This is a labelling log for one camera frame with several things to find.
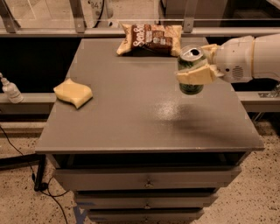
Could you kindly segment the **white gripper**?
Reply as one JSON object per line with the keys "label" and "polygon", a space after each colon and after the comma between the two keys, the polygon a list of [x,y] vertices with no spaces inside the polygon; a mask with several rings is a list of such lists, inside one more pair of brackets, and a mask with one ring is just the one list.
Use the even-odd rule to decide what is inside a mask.
{"label": "white gripper", "polygon": [[209,63],[194,70],[176,72],[179,83],[205,85],[222,78],[229,83],[246,83],[252,77],[252,55],[255,39],[252,36],[232,38],[224,44],[203,45]]}

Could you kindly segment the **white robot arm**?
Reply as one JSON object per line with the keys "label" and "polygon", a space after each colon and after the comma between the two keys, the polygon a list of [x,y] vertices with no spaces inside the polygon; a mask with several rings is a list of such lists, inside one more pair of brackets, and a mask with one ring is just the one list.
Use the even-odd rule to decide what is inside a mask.
{"label": "white robot arm", "polygon": [[191,63],[175,72],[181,84],[205,85],[217,78],[229,83],[280,81],[280,34],[231,38],[222,45],[188,45],[180,58]]}

